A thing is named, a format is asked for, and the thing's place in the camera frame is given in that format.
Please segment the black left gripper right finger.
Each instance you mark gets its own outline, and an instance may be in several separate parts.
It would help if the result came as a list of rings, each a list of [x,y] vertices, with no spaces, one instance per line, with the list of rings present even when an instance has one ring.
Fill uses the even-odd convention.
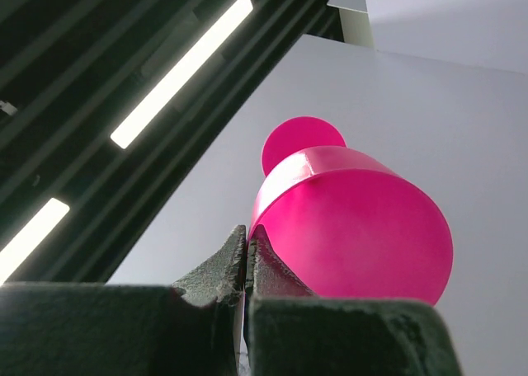
[[[257,225],[248,242],[246,300],[252,297],[312,297],[306,284],[274,251],[266,229]]]

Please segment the pink plastic wine glass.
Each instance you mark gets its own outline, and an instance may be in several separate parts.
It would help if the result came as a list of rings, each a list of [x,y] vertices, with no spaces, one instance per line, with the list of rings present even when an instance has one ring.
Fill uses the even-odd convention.
[[[438,302],[453,241],[424,191],[312,116],[278,125],[261,163],[250,232],[263,227],[274,252],[312,291]]]

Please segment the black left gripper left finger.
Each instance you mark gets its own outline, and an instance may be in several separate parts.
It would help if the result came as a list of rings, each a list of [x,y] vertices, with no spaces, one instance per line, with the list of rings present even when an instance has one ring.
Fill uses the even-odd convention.
[[[246,227],[238,225],[221,248],[172,284],[192,306],[235,306],[243,295],[247,263]]]

